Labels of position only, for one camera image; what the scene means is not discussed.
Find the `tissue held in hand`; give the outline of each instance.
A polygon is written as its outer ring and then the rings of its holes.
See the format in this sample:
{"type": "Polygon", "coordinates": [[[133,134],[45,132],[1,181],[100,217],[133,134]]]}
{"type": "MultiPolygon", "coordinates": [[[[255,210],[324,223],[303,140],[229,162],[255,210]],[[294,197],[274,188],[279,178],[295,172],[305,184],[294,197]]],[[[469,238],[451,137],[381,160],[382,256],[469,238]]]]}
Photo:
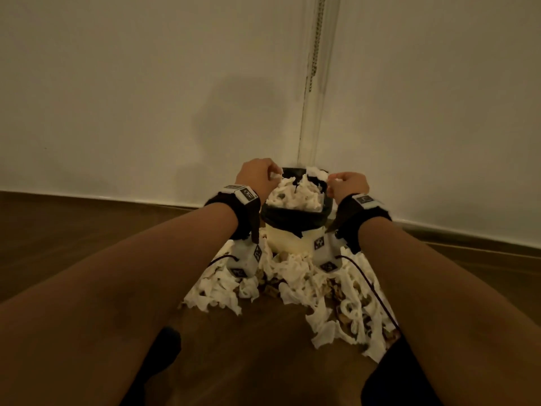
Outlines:
{"type": "Polygon", "coordinates": [[[323,198],[321,189],[313,182],[308,181],[308,176],[304,174],[297,186],[294,177],[284,178],[278,187],[270,193],[267,204],[276,208],[321,212],[323,198]]]}

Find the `black trash bag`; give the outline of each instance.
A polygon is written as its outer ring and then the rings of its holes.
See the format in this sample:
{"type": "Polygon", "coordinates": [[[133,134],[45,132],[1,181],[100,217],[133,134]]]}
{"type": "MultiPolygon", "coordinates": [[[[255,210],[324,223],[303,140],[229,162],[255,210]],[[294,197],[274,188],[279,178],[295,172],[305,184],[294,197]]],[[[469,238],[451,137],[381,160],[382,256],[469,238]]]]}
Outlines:
{"type": "MultiPolygon", "coordinates": [[[[282,176],[284,178],[295,177],[297,185],[306,174],[304,168],[283,168],[282,176]]],[[[323,209],[321,212],[298,211],[297,209],[276,208],[263,204],[261,207],[261,219],[270,226],[293,233],[302,238],[302,232],[320,228],[327,223],[327,218],[333,209],[333,200],[327,196],[327,183],[318,180],[314,176],[309,176],[308,181],[321,187],[324,193],[323,209]]]]}

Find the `forearm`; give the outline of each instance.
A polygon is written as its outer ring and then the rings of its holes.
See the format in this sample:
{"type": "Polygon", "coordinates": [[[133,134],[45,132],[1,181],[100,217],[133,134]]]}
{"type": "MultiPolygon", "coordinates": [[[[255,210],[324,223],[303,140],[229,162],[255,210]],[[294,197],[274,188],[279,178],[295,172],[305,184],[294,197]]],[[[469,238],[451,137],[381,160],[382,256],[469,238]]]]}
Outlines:
{"type": "Polygon", "coordinates": [[[0,306],[9,404],[118,404],[171,310],[237,225],[211,204],[126,239],[0,306]],[[26,386],[32,381],[32,390],[26,386]]]}
{"type": "Polygon", "coordinates": [[[444,404],[533,401],[541,352],[533,321],[385,218],[361,225],[359,245],[444,404]]]}

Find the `wooden floor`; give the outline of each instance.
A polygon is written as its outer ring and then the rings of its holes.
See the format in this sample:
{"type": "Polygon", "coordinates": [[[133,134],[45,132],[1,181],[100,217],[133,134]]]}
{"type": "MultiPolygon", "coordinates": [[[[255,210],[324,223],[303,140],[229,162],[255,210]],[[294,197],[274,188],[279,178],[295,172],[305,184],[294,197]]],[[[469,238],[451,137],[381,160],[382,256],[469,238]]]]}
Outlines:
{"type": "MultiPolygon", "coordinates": [[[[0,301],[93,252],[186,212],[9,193],[0,193],[0,208],[0,301]]],[[[495,248],[499,252],[488,252],[476,249],[475,242],[449,245],[453,242],[447,239],[416,235],[541,324],[538,251],[503,246],[495,248]]],[[[148,404],[360,404],[362,385],[375,363],[357,347],[337,341],[315,350],[303,307],[268,297],[241,306],[240,317],[217,308],[209,314],[186,308],[175,314],[170,324],[182,334],[183,349],[176,362],[147,385],[148,404]]]]}

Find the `hand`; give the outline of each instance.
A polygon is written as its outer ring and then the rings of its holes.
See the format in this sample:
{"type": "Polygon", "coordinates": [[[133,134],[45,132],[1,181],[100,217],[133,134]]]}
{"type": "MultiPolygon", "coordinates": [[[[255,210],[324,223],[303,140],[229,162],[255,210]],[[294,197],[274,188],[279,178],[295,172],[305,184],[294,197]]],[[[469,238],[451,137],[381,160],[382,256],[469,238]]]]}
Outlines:
{"type": "Polygon", "coordinates": [[[282,168],[270,158],[259,159],[243,163],[235,184],[247,185],[255,191],[263,205],[270,193],[278,186],[282,177],[270,179],[271,172],[282,174],[282,168]]]}
{"type": "Polygon", "coordinates": [[[327,195],[339,205],[342,199],[351,194],[368,194],[370,191],[366,177],[357,172],[338,172],[329,175],[327,195]]]}

